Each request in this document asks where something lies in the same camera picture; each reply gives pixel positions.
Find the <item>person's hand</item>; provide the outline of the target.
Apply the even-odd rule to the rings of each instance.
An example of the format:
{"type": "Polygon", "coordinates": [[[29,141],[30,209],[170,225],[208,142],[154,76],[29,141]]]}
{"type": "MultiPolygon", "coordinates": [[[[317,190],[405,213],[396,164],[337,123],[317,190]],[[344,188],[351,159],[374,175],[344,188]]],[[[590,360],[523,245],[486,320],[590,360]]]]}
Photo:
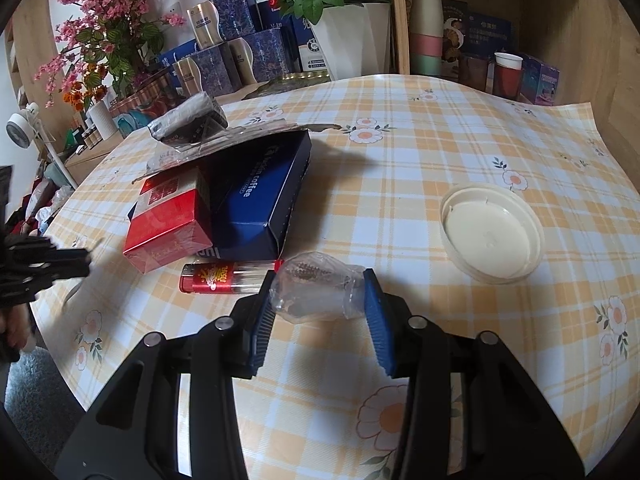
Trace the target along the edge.
{"type": "Polygon", "coordinates": [[[1,333],[6,334],[6,341],[10,348],[23,350],[27,346],[32,336],[32,323],[27,304],[1,310],[1,333]]]}

